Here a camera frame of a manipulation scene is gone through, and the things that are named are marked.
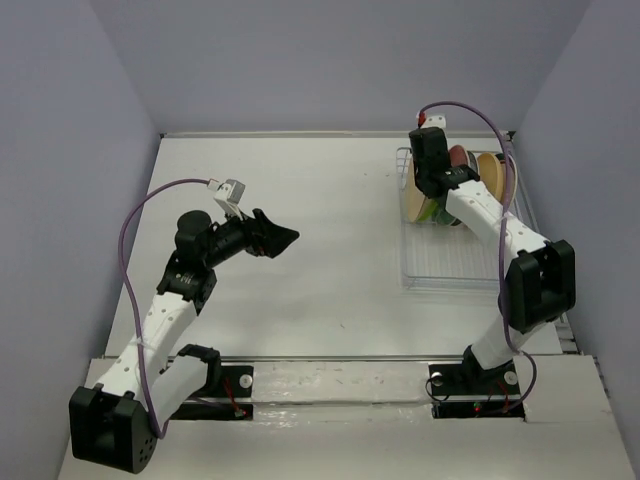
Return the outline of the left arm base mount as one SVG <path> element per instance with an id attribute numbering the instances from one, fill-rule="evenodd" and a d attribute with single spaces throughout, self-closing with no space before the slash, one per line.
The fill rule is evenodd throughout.
<path id="1" fill-rule="evenodd" d="M 254 366 L 246 363 L 225 364 L 216 385 L 207 384 L 192 394 L 171 420 L 251 421 Z"/>

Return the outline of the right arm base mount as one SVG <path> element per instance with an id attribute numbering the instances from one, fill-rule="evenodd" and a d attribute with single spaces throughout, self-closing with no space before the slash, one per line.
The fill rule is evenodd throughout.
<path id="1" fill-rule="evenodd" d="M 512 362 L 473 380 L 462 377 L 460 364 L 431 364 L 425 391 L 432 401 L 432 414 L 436 420 L 525 418 L 524 407 L 519 403 L 519 380 Z"/>

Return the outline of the red plate with teal flower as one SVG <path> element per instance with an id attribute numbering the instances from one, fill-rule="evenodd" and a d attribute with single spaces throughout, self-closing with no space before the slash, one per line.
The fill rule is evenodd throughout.
<path id="1" fill-rule="evenodd" d="M 449 159 L 453 168 L 466 166 L 469 167 L 469 155 L 462 145 L 454 145 L 449 148 Z"/>

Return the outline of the plain beige plate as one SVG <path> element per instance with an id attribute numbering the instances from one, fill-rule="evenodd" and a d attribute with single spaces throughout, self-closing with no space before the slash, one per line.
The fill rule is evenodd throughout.
<path id="1" fill-rule="evenodd" d="M 498 157 L 493 153 L 481 153 L 476 158 L 478 175 L 491 195 L 499 202 L 505 193 L 505 169 Z"/>

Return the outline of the beige bird pattern plate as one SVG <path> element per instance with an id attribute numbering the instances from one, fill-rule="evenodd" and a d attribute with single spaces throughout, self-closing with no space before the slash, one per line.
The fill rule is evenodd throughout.
<path id="1" fill-rule="evenodd" d="M 407 219 L 415 223 L 421 216 L 425 206 L 426 197 L 419 190 L 415 183 L 414 159 L 410 158 L 407 165 L 407 175 L 404 188 L 404 200 L 407 212 Z"/>

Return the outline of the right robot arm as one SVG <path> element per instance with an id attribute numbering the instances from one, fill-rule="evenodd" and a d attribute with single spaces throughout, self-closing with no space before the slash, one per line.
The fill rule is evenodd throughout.
<path id="1" fill-rule="evenodd" d="M 472 168 L 454 167 L 442 129 L 418 128 L 408 137 L 415 187 L 461 220 L 483 245 L 497 249 L 499 316 L 466 348 L 455 373 L 468 390 L 482 392 L 539 327 L 575 306 L 575 251 L 565 240 L 552 242 L 526 227 Z"/>

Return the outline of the green red rimmed white plate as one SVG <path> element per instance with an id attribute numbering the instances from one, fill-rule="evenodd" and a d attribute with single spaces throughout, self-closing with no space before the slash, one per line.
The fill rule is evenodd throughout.
<path id="1" fill-rule="evenodd" d="M 497 154 L 497 159 L 503 170 L 503 193 L 501 200 L 508 204 L 509 208 L 512 208 L 514 200 L 516 198 L 518 184 L 519 184 L 519 172 L 517 162 L 512 154 L 505 157 L 502 153 Z"/>

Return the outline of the lime green plate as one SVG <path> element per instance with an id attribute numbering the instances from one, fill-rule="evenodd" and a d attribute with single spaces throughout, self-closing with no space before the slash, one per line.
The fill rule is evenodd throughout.
<path id="1" fill-rule="evenodd" d="M 424 223 L 430 220 L 434 215 L 439 205 L 436 200 L 426 198 L 422 206 L 419 209 L 418 216 L 415 220 L 416 223 Z"/>

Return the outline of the teal rimmed Hao Wei plate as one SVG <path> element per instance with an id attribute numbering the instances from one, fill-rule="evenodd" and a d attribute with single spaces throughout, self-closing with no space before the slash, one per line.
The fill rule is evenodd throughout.
<path id="1" fill-rule="evenodd" d="M 458 226 L 461 224 L 461 221 L 458 218 L 448 213 L 440 205 L 436 206 L 436 209 L 432 214 L 432 220 L 436 225 L 446 227 Z"/>

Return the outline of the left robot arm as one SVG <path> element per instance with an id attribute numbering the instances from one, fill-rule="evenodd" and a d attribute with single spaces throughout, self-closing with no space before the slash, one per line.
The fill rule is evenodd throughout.
<path id="1" fill-rule="evenodd" d="M 220 386 L 217 350 L 188 344 L 175 360 L 169 358 L 209 300 L 216 267 L 241 252 L 275 258 L 299 236 L 260 209 L 229 215 L 222 224 L 204 211 L 183 214 L 150 308 L 145 316 L 134 316 L 132 339 L 93 386 L 79 387 L 71 396 L 73 456 L 133 474 L 144 470 L 183 402 Z"/>

